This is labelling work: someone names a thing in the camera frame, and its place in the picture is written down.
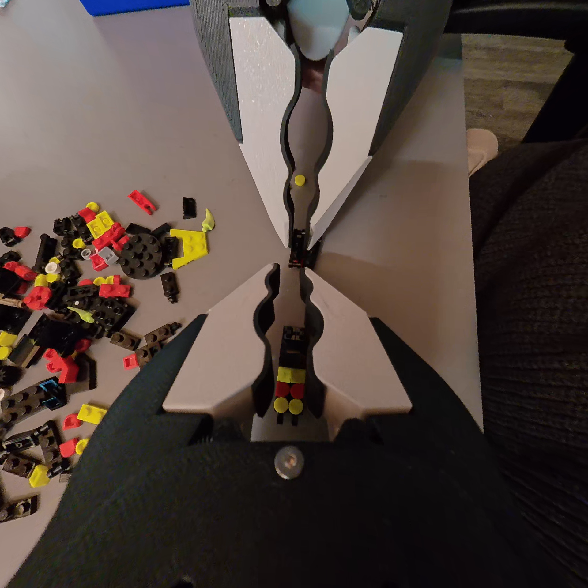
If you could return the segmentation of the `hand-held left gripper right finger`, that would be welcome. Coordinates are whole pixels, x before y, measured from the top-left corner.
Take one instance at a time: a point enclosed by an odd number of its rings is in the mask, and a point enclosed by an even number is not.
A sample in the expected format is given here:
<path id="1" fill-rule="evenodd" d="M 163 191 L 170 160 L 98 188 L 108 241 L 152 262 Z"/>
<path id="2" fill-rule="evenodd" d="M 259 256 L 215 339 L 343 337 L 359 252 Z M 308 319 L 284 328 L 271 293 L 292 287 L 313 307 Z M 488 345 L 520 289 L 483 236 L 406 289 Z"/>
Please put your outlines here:
<path id="1" fill-rule="evenodd" d="M 406 414 L 412 402 L 369 315 L 311 269 L 305 303 L 306 402 L 334 439 L 347 420 Z"/>

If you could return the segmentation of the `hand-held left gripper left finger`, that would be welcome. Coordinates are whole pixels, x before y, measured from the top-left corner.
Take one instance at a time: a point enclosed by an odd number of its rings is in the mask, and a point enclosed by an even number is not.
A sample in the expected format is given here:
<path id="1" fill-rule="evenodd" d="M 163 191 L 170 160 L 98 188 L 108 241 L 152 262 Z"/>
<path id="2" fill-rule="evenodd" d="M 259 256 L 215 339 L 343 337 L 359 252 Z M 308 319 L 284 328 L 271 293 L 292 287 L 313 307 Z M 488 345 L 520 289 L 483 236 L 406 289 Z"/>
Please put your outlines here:
<path id="1" fill-rule="evenodd" d="M 254 416 L 265 415 L 274 394 L 267 333 L 280 281 L 280 264 L 269 263 L 198 317 L 202 325 L 163 402 L 165 413 L 209 416 L 251 438 Z"/>

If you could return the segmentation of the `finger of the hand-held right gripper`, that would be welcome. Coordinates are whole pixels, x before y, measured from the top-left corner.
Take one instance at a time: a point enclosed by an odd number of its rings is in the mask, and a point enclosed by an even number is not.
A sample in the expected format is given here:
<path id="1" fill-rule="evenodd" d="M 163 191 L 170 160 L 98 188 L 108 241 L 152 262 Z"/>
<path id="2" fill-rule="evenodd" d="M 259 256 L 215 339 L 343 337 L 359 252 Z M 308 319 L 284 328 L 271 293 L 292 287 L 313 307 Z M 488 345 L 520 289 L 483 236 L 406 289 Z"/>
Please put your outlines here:
<path id="1" fill-rule="evenodd" d="M 288 202 L 293 158 L 286 130 L 300 93 L 300 59 L 278 28 L 261 16 L 230 17 L 242 132 L 240 149 L 284 247 L 293 224 Z"/>
<path id="2" fill-rule="evenodd" d="M 371 143 L 402 40 L 399 31 L 368 26 L 330 63 L 325 96 L 332 142 L 318 173 L 308 248 L 326 232 L 372 159 Z"/>

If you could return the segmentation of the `black red yellow lego assembly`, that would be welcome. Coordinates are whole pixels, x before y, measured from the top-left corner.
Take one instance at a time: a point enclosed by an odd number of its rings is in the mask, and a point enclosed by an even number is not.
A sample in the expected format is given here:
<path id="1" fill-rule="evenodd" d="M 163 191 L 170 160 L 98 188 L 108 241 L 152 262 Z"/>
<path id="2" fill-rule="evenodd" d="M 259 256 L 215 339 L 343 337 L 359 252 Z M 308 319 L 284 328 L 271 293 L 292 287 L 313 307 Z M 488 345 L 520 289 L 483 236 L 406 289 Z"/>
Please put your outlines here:
<path id="1" fill-rule="evenodd" d="M 289 417 L 292 427 L 297 427 L 305 411 L 307 350 L 305 328 L 284 326 L 272 402 L 277 425 Z"/>

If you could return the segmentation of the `person's right forearm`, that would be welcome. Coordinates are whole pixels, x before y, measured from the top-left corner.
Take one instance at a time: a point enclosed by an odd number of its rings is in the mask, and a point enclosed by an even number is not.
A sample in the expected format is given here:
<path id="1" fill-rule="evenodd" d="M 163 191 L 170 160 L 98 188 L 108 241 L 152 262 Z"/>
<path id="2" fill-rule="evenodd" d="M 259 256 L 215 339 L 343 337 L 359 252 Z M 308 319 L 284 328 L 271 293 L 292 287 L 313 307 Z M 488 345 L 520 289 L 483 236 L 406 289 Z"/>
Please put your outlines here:
<path id="1" fill-rule="evenodd" d="M 582 38 L 587 1 L 453 1 L 445 33 Z"/>

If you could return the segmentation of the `yellow lego wedge plate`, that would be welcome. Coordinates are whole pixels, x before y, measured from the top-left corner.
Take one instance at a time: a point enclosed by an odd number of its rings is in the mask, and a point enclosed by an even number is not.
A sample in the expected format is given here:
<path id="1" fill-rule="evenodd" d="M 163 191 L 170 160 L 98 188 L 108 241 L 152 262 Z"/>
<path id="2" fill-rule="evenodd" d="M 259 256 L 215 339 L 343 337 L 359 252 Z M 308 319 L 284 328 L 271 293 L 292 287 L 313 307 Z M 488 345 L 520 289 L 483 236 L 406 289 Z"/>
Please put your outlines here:
<path id="1" fill-rule="evenodd" d="M 173 270 L 178 270 L 188 263 L 197 261 L 209 254 L 205 232 L 172 229 L 170 234 L 171 237 L 180 239 L 182 243 L 182 255 L 172 260 Z"/>

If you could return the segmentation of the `pile of loose lego pieces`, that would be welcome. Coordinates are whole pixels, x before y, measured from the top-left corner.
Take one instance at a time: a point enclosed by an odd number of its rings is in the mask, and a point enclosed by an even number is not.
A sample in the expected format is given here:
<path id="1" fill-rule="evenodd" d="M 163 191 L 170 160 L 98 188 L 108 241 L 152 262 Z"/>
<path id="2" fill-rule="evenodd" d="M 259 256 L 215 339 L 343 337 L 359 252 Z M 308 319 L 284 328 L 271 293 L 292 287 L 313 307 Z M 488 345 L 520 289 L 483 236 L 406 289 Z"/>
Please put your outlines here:
<path id="1" fill-rule="evenodd" d="M 125 369 L 142 368 L 180 324 L 142 336 L 123 327 L 135 312 L 128 302 L 135 280 L 125 275 L 119 253 L 132 234 L 150 232 L 163 249 L 164 268 L 179 256 L 173 224 L 156 229 L 123 226 L 99 204 L 54 221 L 54 236 L 40 235 L 32 267 L 14 249 L 31 232 L 28 226 L 1 228 L 1 473 L 25 479 L 33 489 L 70 474 L 70 457 L 85 441 L 62 442 L 54 420 L 25 433 L 7 436 L 13 427 L 42 410 L 60 410 L 71 395 L 95 388 L 92 343 L 105 337 L 130 351 Z"/>

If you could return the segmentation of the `black round lego plate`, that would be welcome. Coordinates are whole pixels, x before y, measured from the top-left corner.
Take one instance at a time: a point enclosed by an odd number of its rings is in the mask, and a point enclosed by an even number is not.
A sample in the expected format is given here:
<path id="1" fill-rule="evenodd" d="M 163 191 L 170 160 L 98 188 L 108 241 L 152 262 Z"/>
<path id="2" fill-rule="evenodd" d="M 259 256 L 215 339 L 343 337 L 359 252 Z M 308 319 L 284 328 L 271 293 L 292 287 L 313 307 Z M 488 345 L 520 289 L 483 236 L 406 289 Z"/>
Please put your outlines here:
<path id="1" fill-rule="evenodd" d="M 150 232 L 132 234 L 119 253 L 118 263 L 122 272 L 131 279 L 155 277 L 164 268 L 162 245 Z"/>

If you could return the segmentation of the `red lego clip plate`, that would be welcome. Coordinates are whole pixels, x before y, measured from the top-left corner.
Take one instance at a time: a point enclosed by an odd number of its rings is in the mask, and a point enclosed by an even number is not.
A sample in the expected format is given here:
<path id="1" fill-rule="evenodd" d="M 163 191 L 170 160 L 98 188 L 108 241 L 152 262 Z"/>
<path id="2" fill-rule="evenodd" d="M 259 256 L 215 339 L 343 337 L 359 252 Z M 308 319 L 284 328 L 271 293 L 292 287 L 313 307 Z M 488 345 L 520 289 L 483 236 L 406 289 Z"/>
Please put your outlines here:
<path id="1" fill-rule="evenodd" d="M 158 210 L 156 205 L 147 196 L 138 190 L 132 191 L 130 194 L 128 194 L 127 198 L 134 202 L 138 208 L 150 216 Z"/>

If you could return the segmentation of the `blue plastic bin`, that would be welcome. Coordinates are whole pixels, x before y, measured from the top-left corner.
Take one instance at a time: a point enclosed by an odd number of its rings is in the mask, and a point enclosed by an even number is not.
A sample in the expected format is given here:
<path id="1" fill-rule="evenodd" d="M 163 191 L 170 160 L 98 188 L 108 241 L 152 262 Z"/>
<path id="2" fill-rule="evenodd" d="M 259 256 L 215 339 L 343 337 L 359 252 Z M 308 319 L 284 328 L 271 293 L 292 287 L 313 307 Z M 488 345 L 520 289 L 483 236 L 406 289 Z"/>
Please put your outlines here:
<path id="1" fill-rule="evenodd" d="M 93 17 L 187 6 L 190 1 L 81 1 Z"/>

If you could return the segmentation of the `person's pale shoe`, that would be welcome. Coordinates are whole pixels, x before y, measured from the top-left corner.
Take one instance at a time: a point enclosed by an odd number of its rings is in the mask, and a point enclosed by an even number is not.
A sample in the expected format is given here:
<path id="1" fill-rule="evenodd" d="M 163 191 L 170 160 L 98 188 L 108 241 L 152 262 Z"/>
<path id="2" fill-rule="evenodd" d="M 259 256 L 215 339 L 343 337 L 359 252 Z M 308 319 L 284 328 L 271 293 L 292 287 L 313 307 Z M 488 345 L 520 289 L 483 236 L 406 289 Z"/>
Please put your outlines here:
<path id="1" fill-rule="evenodd" d="M 496 158 L 499 152 L 497 136 L 488 129 L 469 128 L 466 130 L 468 176 Z"/>

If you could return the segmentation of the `black chair frame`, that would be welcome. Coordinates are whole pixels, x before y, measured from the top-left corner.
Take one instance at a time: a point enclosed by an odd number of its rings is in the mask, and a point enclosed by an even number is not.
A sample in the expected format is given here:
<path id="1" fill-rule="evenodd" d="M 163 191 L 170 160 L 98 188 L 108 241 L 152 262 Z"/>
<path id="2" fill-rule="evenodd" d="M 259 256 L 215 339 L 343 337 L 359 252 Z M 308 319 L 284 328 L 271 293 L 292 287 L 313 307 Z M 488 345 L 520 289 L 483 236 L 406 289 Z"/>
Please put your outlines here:
<path id="1" fill-rule="evenodd" d="M 587 35 L 567 40 L 572 54 L 522 143 L 587 138 Z"/>

